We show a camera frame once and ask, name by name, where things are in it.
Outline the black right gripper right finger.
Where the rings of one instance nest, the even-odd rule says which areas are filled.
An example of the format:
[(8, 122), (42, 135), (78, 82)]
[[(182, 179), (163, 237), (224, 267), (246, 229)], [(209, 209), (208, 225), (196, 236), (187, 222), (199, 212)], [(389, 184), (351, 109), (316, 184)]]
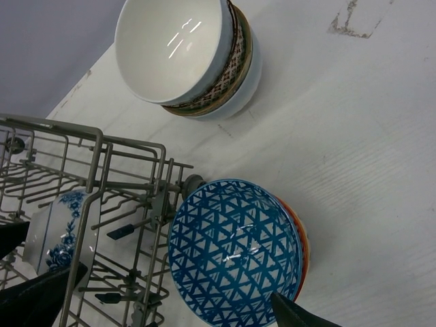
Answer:
[(340, 327), (318, 317), (279, 293), (272, 293), (270, 301), (278, 327)]

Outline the red lattice bowl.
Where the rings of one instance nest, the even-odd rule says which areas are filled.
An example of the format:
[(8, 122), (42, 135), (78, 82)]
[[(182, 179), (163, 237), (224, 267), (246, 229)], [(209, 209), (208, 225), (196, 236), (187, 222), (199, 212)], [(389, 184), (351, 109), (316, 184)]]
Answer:
[(210, 326), (269, 326), (270, 297), (295, 299), (302, 278), (298, 230), (281, 203), (240, 179), (207, 183), (181, 204), (168, 259), (185, 304)]

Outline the plain white bowl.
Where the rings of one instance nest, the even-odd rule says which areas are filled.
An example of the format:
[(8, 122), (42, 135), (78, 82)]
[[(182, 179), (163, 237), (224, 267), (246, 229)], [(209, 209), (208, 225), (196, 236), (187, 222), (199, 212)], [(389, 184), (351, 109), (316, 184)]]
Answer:
[(253, 39), (253, 55), (247, 75), (238, 90), (233, 96), (222, 106), (215, 111), (202, 115), (194, 116), (191, 119), (196, 121), (214, 121), (228, 119), (240, 112), (253, 97), (259, 85), (262, 75), (262, 54), (260, 44), (254, 33)]

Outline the blue floral white bowl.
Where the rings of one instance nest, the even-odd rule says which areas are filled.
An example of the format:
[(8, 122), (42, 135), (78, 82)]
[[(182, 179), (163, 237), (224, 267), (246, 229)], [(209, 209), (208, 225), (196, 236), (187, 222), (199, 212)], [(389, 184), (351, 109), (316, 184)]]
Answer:
[(74, 258), (85, 202), (94, 195), (80, 188), (55, 198), (47, 208), (31, 217), (23, 261), (37, 275), (69, 266)]

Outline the blue zigzag bowl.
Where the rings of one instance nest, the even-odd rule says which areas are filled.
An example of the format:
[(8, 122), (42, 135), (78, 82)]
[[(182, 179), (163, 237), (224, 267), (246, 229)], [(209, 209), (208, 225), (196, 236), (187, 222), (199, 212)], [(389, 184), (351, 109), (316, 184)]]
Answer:
[(300, 217), (297, 215), (297, 213), (281, 198), (277, 197), (277, 200), (282, 204), (282, 206), (286, 209), (286, 211), (290, 214), (292, 217), (292, 220), (294, 224), (296, 225), (297, 231), (298, 231), (298, 237), (302, 246), (302, 277), (300, 285), (298, 286), (298, 290), (296, 292), (295, 299), (298, 298), (301, 289), (303, 288), (303, 285), (305, 283), (306, 276), (309, 271), (309, 265), (310, 265), (310, 256), (311, 256), (311, 246), (309, 242), (309, 237), (307, 234), (307, 229), (304, 225), (304, 223), (301, 221)]

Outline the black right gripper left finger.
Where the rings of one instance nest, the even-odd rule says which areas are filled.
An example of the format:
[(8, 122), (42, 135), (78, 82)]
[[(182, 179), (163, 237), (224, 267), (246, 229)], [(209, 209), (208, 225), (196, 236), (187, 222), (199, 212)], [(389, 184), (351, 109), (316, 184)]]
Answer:
[[(1, 225), (1, 259), (25, 241), (29, 222)], [(70, 267), (1, 290), (1, 326), (52, 326), (63, 306)], [(74, 288), (87, 274), (79, 263)]]

